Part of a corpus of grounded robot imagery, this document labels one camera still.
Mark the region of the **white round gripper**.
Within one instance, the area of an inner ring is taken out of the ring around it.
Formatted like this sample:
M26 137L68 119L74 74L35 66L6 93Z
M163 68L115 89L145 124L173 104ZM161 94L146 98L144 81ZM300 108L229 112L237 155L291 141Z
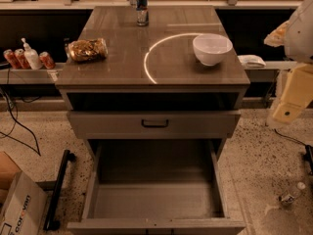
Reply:
M313 101L313 0L303 0L288 21L265 37L264 43L284 45L286 56L302 63L282 74L284 83L278 82L277 98L266 119L270 128L277 128L291 124Z

